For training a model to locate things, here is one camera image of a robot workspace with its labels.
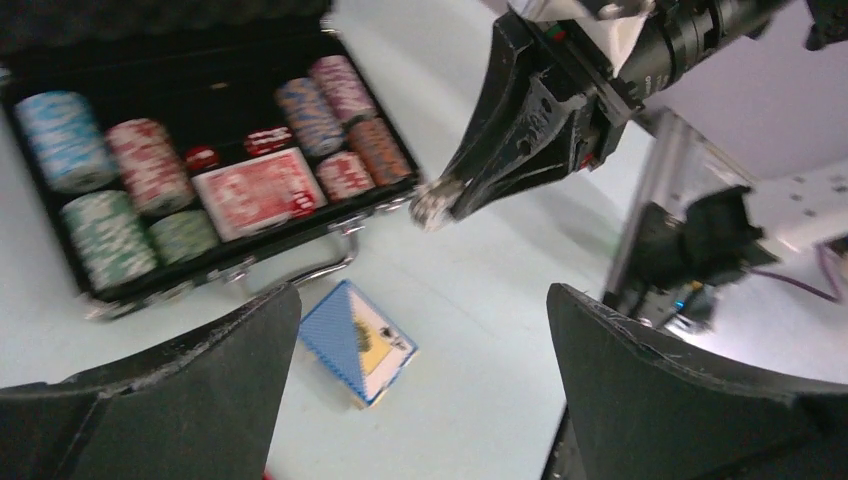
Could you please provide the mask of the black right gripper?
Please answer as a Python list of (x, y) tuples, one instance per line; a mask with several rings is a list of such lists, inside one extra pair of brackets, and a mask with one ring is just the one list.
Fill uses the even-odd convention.
[(600, 167), (641, 107), (575, 20), (500, 16), (477, 104), (440, 176), (465, 186), (452, 218)]

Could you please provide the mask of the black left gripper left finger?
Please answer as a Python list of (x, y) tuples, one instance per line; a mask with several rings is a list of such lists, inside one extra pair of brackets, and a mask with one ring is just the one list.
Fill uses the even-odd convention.
[(301, 318), (284, 284), (134, 355), (1, 392), (5, 479), (258, 479)]

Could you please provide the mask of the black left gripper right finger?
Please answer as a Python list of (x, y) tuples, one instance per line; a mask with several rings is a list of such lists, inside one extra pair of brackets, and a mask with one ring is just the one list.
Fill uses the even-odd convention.
[(847, 388), (750, 366), (567, 284), (547, 294), (566, 397), (549, 479), (843, 479)]

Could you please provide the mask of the small grey chip stack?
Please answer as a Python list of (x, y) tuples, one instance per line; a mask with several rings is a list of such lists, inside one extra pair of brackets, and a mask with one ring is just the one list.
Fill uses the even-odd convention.
[(464, 184), (452, 177), (440, 177), (421, 186), (409, 212), (413, 223), (425, 232), (433, 232), (454, 222), (450, 209), (463, 193)]

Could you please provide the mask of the blue playing card deck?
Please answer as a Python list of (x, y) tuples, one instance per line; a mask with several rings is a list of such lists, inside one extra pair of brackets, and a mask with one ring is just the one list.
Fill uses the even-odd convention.
[(299, 338), (361, 409), (379, 402), (419, 351), (416, 342), (348, 280), (303, 317)]

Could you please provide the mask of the blue poker chip stack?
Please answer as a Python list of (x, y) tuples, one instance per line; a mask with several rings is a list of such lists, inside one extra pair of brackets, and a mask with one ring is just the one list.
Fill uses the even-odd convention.
[(116, 180), (110, 154), (87, 100), (71, 91), (30, 96), (15, 114), (51, 190), (85, 193)]

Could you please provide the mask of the orange brown chip stack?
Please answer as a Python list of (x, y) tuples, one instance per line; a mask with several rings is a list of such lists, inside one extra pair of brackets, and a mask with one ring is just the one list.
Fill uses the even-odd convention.
[(382, 118), (355, 123), (348, 133), (356, 151), (377, 186), (388, 186), (412, 174), (405, 155)]

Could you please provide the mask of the black poker set case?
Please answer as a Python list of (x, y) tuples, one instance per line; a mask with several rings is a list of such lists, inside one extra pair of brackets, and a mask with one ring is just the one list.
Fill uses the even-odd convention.
[(15, 107), (48, 91), (82, 95), (101, 128), (136, 118), (161, 123), (175, 149), (213, 150), (221, 166), (245, 162), (250, 133), (281, 126), (275, 91), (319, 58), (346, 55), (323, 25), (330, 1), (5, 1), (1, 5), (3, 112), (15, 146), (95, 318), (118, 318), (235, 269), (282, 253), (351, 220), (406, 201), (419, 185), (414, 156), (393, 125), (387, 139), (407, 169), (389, 184), (200, 257), (98, 288), (62, 219), (71, 196), (53, 190)]

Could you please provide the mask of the short green chip stack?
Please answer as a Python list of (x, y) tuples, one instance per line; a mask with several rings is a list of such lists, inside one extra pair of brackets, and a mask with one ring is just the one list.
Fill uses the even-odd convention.
[(151, 225), (148, 231), (166, 265), (192, 260), (219, 245), (211, 220), (201, 210), (174, 213)]

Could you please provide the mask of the tall green chip stack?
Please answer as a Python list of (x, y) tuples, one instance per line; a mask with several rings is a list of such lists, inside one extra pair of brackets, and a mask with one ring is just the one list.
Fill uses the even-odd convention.
[(126, 192), (82, 195), (63, 206), (61, 215), (94, 289), (116, 287), (157, 268), (156, 253)]

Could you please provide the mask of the red chip stack in case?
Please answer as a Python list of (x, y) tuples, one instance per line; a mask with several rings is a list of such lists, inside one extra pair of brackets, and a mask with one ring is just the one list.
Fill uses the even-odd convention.
[(324, 159), (316, 174), (333, 202), (356, 197), (376, 187), (360, 157), (350, 151)]

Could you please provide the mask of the red playing card deck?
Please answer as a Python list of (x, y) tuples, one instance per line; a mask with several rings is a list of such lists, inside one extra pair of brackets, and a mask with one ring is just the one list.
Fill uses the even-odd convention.
[(310, 191), (320, 203), (318, 209), (328, 204), (297, 147), (201, 173), (192, 182), (225, 242), (296, 219), (291, 216), (294, 191)]

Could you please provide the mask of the red die on cards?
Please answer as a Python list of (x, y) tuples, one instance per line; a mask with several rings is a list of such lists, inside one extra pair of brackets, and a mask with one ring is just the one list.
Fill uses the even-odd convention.
[(291, 216), (299, 218), (311, 215), (320, 203), (310, 191), (297, 190), (291, 194)]

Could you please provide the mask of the red die in case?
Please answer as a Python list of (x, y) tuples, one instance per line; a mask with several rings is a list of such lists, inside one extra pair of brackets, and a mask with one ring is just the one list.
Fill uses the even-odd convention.
[(184, 163), (188, 171), (199, 172), (219, 165), (220, 155), (208, 146), (192, 147), (185, 152)]

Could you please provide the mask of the red die pair left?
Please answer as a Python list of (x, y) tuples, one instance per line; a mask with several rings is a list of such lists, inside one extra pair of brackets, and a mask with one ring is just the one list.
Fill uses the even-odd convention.
[(280, 149), (294, 141), (294, 135), (287, 126), (276, 126), (249, 133), (244, 140), (246, 152), (253, 156), (262, 156)]

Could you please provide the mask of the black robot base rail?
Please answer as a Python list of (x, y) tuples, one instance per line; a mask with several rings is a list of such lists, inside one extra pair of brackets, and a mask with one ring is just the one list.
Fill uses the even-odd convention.
[(691, 316), (707, 287), (738, 279), (743, 261), (764, 258), (757, 246), (763, 232), (748, 220), (745, 193), (731, 187), (706, 196), (676, 226), (664, 222), (661, 207), (649, 204), (623, 295), (611, 305), (598, 302), (660, 332), (676, 314)]

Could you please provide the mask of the aluminium frame rail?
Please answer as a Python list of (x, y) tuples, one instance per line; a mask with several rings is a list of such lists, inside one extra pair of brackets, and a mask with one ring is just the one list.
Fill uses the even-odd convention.
[(609, 270), (603, 302), (611, 305), (625, 291), (627, 268), (640, 234), (643, 211), (651, 203), (676, 225), (685, 209), (708, 194), (734, 185), (751, 186), (756, 177), (668, 107), (639, 115), (639, 125), (654, 137), (642, 169), (619, 247)]

